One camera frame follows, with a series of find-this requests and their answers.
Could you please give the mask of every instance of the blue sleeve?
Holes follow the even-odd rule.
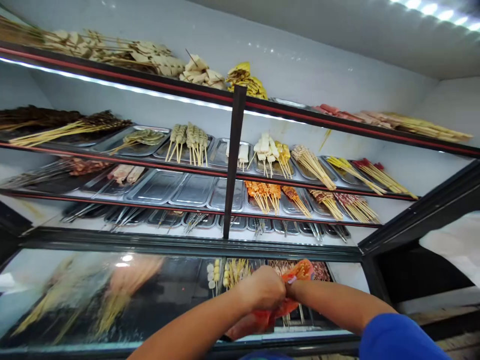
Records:
[[[394,313],[370,321],[359,352],[360,360],[450,359],[413,320]]]

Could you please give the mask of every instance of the forearm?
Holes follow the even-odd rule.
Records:
[[[171,321],[150,336],[128,360],[201,359],[250,311],[234,288]]]
[[[370,320],[396,313],[387,303],[366,292],[325,281],[295,281],[287,297],[314,309],[342,329],[361,334]]]

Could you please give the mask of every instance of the red trim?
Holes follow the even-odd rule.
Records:
[[[301,118],[301,119],[314,121],[316,123],[333,125],[333,126],[337,126],[337,127],[341,127],[341,128],[345,128],[345,129],[353,129],[357,132],[375,134],[377,136],[381,136],[381,137],[385,137],[385,138],[393,138],[393,139],[403,140],[403,141],[407,141],[407,142],[411,142],[411,143],[435,146],[435,147],[439,147],[439,148],[443,148],[443,149],[448,149],[448,150],[451,150],[451,151],[463,152],[463,153],[466,153],[466,154],[474,154],[474,155],[479,155],[480,154],[480,151],[462,149],[462,148],[458,148],[458,147],[454,147],[454,146],[448,146],[448,145],[444,145],[444,144],[431,143],[431,142],[426,141],[426,140],[412,139],[412,138],[404,137],[404,136],[400,136],[400,135],[393,135],[393,134],[389,134],[389,133],[385,133],[385,132],[379,132],[379,131],[375,131],[375,130],[365,129],[365,128],[357,127],[357,126],[354,126],[354,125],[348,125],[348,124],[343,124],[343,123],[335,122],[335,121],[331,121],[331,120],[320,119],[318,117],[303,115],[303,114],[299,114],[299,113],[295,113],[295,112],[291,112],[291,111],[287,111],[287,110],[280,110],[280,109],[277,109],[277,108],[274,108],[274,107],[270,107],[270,106],[266,106],[266,105],[260,105],[260,104],[254,103],[254,102],[248,102],[247,101],[245,105],[253,107],[253,108],[257,108],[257,109],[267,110],[269,112],[273,112],[273,113],[277,113],[277,114],[289,115],[289,116],[294,117],[294,118]]]
[[[345,225],[345,226],[356,226],[360,228],[381,228],[381,224],[367,224],[363,222],[346,222],[346,221],[322,221],[316,219],[303,219],[303,218],[293,218],[293,217],[279,217],[265,214],[247,214],[247,213],[237,213],[232,212],[232,216],[239,216],[244,218],[259,218],[259,219],[272,219],[272,220],[285,220],[285,221],[294,221],[301,223],[319,223],[319,224],[329,224],[329,225]]]
[[[5,196],[19,197],[19,198],[49,199],[49,200],[61,200],[61,201],[68,201],[68,202],[127,206],[127,207],[130,207],[130,208],[147,208],[147,209],[155,209],[155,210],[174,210],[174,211],[182,211],[182,212],[186,212],[186,213],[206,213],[206,214],[223,215],[223,212],[221,212],[221,211],[185,209],[185,208],[167,207],[167,206],[149,206],[149,205],[141,205],[141,204],[113,202],[113,201],[108,201],[108,200],[89,199],[89,198],[83,198],[83,197],[79,197],[79,198],[61,197],[61,196],[52,196],[52,195],[30,194],[30,193],[23,193],[23,192],[17,192],[17,191],[0,192],[0,194],[5,195]]]
[[[320,185],[315,185],[315,184],[309,184],[309,183],[293,183],[293,182],[286,182],[278,179],[265,179],[265,178],[257,178],[257,177],[248,177],[246,175],[241,175],[237,174],[236,176],[237,179],[240,180],[251,180],[259,183],[274,183],[274,184],[279,184],[279,185],[289,185],[289,186],[294,186],[294,187],[299,187],[299,188],[306,188],[306,189],[316,189],[316,190],[322,190],[322,191],[327,191],[330,193],[344,193],[344,194],[357,194],[357,195],[362,195],[362,196],[370,196],[374,198],[383,198],[383,199],[398,199],[398,200],[405,200],[405,201],[411,201],[415,202],[418,201],[412,197],[404,197],[404,196],[398,196],[398,195],[390,195],[390,194],[384,194],[384,195],[378,195],[375,192],[364,192],[364,191],[355,191],[355,190],[348,190],[348,189],[339,189],[337,188],[336,190],[329,190],[327,187],[323,187]]]
[[[165,89],[175,90],[175,91],[179,91],[179,92],[183,92],[183,93],[199,95],[199,96],[206,97],[206,98],[222,100],[222,101],[225,101],[225,102],[228,102],[228,103],[233,103],[233,101],[234,101],[234,99],[232,97],[215,95],[215,94],[207,93],[207,92],[200,91],[200,90],[193,90],[193,89],[185,88],[185,87],[182,87],[182,86],[170,85],[170,84],[165,84],[165,83],[162,83],[162,82],[157,82],[157,81],[154,81],[154,80],[147,80],[147,79],[143,79],[143,78],[140,78],[140,77],[124,75],[124,74],[111,72],[111,71],[107,71],[107,70],[101,70],[101,69],[97,69],[97,68],[94,68],[94,67],[77,65],[77,64],[74,64],[74,63],[65,62],[65,61],[61,61],[61,60],[56,60],[56,59],[52,59],[52,58],[49,58],[49,57],[30,54],[30,53],[27,53],[27,52],[10,50],[10,49],[4,48],[4,47],[0,47],[0,52],[4,52],[4,53],[7,53],[7,54],[12,54],[12,55],[17,55],[17,56],[21,56],[23,58],[33,59],[33,60],[37,60],[37,61],[41,61],[41,62],[45,62],[45,63],[60,65],[60,66],[67,67],[67,68],[78,69],[78,70],[86,71],[86,72],[89,72],[89,73],[106,75],[106,76],[110,76],[110,77],[113,77],[113,78],[133,81],[133,82],[136,82],[136,83],[153,85],[153,86],[159,87],[159,88],[165,88]]]
[[[154,168],[154,169],[167,169],[167,170],[173,170],[173,171],[183,171],[185,173],[196,173],[196,174],[204,174],[204,175],[209,175],[209,176],[216,176],[220,178],[224,178],[227,176],[225,173],[220,173],[220,172],[214,172],[214,171],[205,171],[205,170],[200,170],[200,169],[186,169],[182,167],[177,167],[177,166],[171,166],[167,164],[150,164],[150,163],[145,163],[141,161],[135,161],[135,160],[128,160],[128,159],[117,159],[117,158],[110,158],[110,157],[103,157],[101,155],[90,155],[90,154],[83,154],[83,153],[76,153],[76,152],[69,152],[69,151],[62,151],[62,150],[54,150],[54,149],[44,149],[44,148],[39,148],[39,147],[26,147],[26,146],[17,146],[17,145],[12,145],[6,142],[1,142],[0,143],[1,147],[8,147],[12,149],[18,149],[18,150],[27,150],[27,151],[35,151],[39,153],[48,153],[48,154],[56,154],[56,155],[68,155],[68,156],[75,156],[75,157],[80,157],[80,158],[87,158],[87,159],[96,159],[96,160],[102,160],[105,162],[110,162],[110,163],[119,163],[119,164],[134,164],[138,166],[144,166],[144,167],[149,167],[149,168]]]

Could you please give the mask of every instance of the glass panel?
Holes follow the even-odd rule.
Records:
[[[171,320],[219,295],[224,269],[248,276],[268,264],[279,273],[296,261],[23,249],[0,274],[0,354],[134,349]],[[333,281],[328,264],[318,279]],[[235,286],[238,279],[230,280]],[[248,341],[305,336],[338,328],[306,306]]]

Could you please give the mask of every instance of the black frame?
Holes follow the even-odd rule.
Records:
[[[80,251],[122,251],[134,250],[144,253],[162,254],[195,254],[199,256],[241,256],[247,258],[268,257],[271,259],[302,259],[308,257],[313,261],[328,262],[353,262],[361,263],[370,292],[380,299],[390,302],[388,292],[383,283],[382,274],[379,271],[376,256],[389,251],[403,244],[409,243],[418,237],[426,234],[429,230],[436,229],[439,225],[451,222],[461,215],[472,211],[480,210],[480,148],[461,145],[411,133],[388,130],[367,124],[356,123],[349,120],[337,118],[323,113],[298,109],[282,105],[276,102],[261,100],[246,96],[246,89],[235,87],[235,92],[212,89],[205,86],[190,84],[176,79],[152,75],[144,72],[115,67],[103,63],[93,62],[77,57],[71,57],[50,51],[30,48],[0,41],[0,56],[11,61],[23,62],[30,65],[47,67],[53,70],[67,71],[69,73],[88,76],[94,79],[110,81],[118,84],[139,87],[146,90],[159,91],[166,94],[181,96],[189,99],[201,100],[218,105],[232,107],[230,125],[230,154],[232,158],[238,157],[239,142],[243,121],[244,110],[254,111],[276,117],[287,117],[297,122],[322,126],[328,129],[339,130],[355,135],[366,136],[374,139],[390,141],[409,146],[443,151],[446,153],[463,155],[475,158],[472,164],[459,171],[450,179],[439,185],[420,201],[414,202],[407,195],[385,195],[384,198],[401,199],[412,201],[412,206],[392,219],[377,230],[371,236],[363,240],[359,247],[348,246],[302,246],[299,244],[265,243],[261,241],[249,241],[245,244],[242,241],[229,239],[229,223],[235,179],[254,180],[260,182],[278,183],[298,187],[309,187],[312,189],[326,190],[320,185],[308,185],[298,181],[283,181],[277,179],[265,179],[261,176],[241,174],[237,172],[237,163],[230,161],[228,170],[223,169],[201,169],[189,165],[178,165],[174,163],[163,163],[154,160],[138,160],[128,156],[120,155],[98,155],[88,153],[82,149],[52,148],[48,145],[35,148],[22,148],[13,146],[7,142],[0,142],[0,148],[15,148],[23,151],[45,152],[56,155],[73,155],[90,159],[108,160],[122,164],[144,165],[151,168],[168,170],[180,170],[188,173],[199,173],[209,176],[227,178],[227,196],[225,201],[225,212],[205,211],[213,214],[225,215],[225,226],[223,239],[208,238],[176,238],[171,236],[154,236],[143,234],[109,234],[98,233],[91,230],[65,230],[57,228],[41,227],[31,231],[27,236],[22,234],[31,229],[29,221],[18,215],[4,204],[0,203],[0,230],[6,233],[3,242],[0,260],[4,264],[7,259],[20,247],[39,249],[65,249]],[[366,196],[376,196],[367,191],[354,192],[351,189],[339,188],[338,192],[354,193]],[[2,191],[6,195],[29,196],[15,191]],[[171,206],[158,206],[155,209],[174,209]],[[319,338],[303,338],[285,341],[267,341],[256,343],[252,346],[233,344],[229,346],[218,346],[208,354],[211,359],[226,359],[233,356],[241,356],[259,347],[265,346],[273,350],[281,350],[291,356],[295,355],[318,355],[331,352],[352,352],[358,348],[359,338],[354,335],[326,336]],[[85,352],[47,354],[52,358],[85,358]],[[104,354],[94,354],[95,357],[109,358],[126,357],[129,354],[116,351]]]

